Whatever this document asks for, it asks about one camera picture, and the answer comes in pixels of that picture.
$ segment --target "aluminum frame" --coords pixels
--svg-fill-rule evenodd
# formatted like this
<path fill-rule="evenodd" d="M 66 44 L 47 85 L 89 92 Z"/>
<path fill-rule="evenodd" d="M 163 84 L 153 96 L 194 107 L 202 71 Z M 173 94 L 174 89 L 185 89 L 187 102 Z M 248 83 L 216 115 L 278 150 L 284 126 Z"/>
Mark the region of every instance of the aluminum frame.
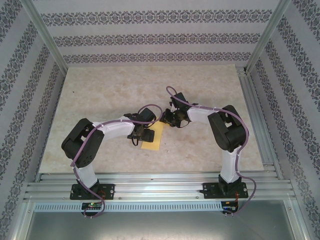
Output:
<path fill-rule="evenodd" d="M 33 24 L 35 25 L 37 31 L 39 32 L 42 40 L 50 50 L 50 53 L 52 54 L 54 60 L 58 64 L 62 74 L 64 76 L 67 75 L 68 72 L 68 65 L 62 56 L 61 52 L 59 51 L 55 40 L 51 36 L 44 20 L 42 19 L 41 15 L 39 14 L 37 8 L 35 7 L 33 0 L 21 0 L 21 4 L 25 11 L 30 16 Z"/>
<path fill-rule="evenodd" d="M 269 132 L 264 122 L 262 111 L 257 105 L 257 96 L 243 68 L 237 68 L 244 99 L 249 111 L 254 134 L 263 161 L 263 171 L 243 171 L 242 174 L 252 177 L 257 182 L 257 191 L 253 201 L 282 200 L 297 240 L 309 240 L 310 236 L 304 222 L 298 201 L 290 180 L 284 179 L 272 146 Z M 106 204 L 121 205 L 134 203 L 186 203 L 199 205 L 208 203 L 202 193 L 202 183 L 217 182 L 218 172 L 172 172 L 172 173 L 106 173 L 97 174 L 101 183 L 116 185 L 114 200 Z M 253 184 L 247 183 L 249 195 Z M 70 200 L 71 185 L 76 183 L 73 174 L 38 174 L 36 182 L 28 183 L 23 204 L 13 229 L 11 239 L 26 239 L 32 215 L 37 204 L 53 203 L 62 206 L 67 203 L 92 201 Z M 213 203 L 234 199 L 209 199 Z"/>
<path fill-rule="evenodd" d="M 256 44 L 246 66 L 246 73 L 250 73 L 252 69 L 255 67 L 257 60 L 259 59 L 262 51 L 264 50 L 269 38 L 271 37 L 272 33 L 277 27 L 278 22 L 280 21 L 281 17 L 285 13 L 287 7 L 289 6 L 290 0 L 280 0 L 278 5 L 273 11 L 273 14 L 270 17 L 269 22 L 267 23 L 261 37 Z"/>

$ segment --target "yellow sticky note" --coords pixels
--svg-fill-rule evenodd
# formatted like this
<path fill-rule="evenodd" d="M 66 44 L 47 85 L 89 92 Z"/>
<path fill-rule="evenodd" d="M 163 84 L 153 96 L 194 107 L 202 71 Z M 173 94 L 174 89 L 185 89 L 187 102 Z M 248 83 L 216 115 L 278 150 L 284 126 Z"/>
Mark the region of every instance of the yellow sticky note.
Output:
<path fill-rule="evenodd" d="M 163 122 L 157 121 L 155 124 L 149 127 L 150 130 L 154 131 L 153 142 L 143 141 L 141 144 L 142 149 L 159 151 L 160 140 L 161 140 L 162 132 L 164 130 L 164 125 L 165 124 Z"/>

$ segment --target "wall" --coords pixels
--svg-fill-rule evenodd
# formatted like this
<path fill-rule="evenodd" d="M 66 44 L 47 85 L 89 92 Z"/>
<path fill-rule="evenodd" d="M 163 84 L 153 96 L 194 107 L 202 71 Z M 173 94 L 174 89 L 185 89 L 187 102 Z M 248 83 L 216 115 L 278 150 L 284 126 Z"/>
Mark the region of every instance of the wall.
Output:
<path fill-rule="evenodd" d="M 292 0 L 251 78 L 283 175 L 320 239 L 320 1 Z"/>
<path fill-rule="evenodd" d="M 69 66 L 244 67 L 277 3 L 278 0 L 34 1 Z"/>
<path fill-rule="evenodd" d="M 62 75 L 18 0 L 0 1 L 0 240 L 35 180 Z"/>

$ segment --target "marble-patterned surface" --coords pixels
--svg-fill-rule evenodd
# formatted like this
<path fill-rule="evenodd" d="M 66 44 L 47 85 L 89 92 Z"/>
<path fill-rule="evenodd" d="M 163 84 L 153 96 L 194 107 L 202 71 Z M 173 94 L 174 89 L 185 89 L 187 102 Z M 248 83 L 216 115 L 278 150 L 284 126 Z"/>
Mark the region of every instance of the marble-patterned surface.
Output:
<path fill-rule="evenodd" d="M 40 172 L 72 172 L 61 143 L 80 119 L 113 120 L 150 103 L 164 110 L 170 107 L 167 85 L 182 92 L 191 103 L 234 105 L 251 132 L 240 169 L 263 169 L 235 66 L 202 65 L 69 68 Z M 96 173 L 217 172 L 222 166 L 222 151 L 209 125 L 191 122 L 181 129 L 165 126 L 159 151 L 133 146 L 126 137 L 105 141 L 93 165 Z"/>

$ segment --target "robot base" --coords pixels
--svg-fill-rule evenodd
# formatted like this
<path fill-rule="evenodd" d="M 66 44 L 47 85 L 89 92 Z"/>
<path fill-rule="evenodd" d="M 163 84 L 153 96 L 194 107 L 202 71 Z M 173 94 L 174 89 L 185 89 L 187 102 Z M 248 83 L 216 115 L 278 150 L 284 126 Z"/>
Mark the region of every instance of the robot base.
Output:
<path fill-rule="evenodd" d="M 95 184 L 90 188 L 104 200 L 113 200 L 115 195 L 114 184 Z M 71 200 L 98 200 L 96 196 L 85 190 L 81 184 L 73 184 L 70 193 Z"/>
<path fill-rule="evenodd" d="M 232 183 L 226 183 L 219 175 L 219 182 L 205 182 L 202 184 L 205 199 L 246 199 L 249 197 L 247 185 L 241 182 L 241 177 Z"/>

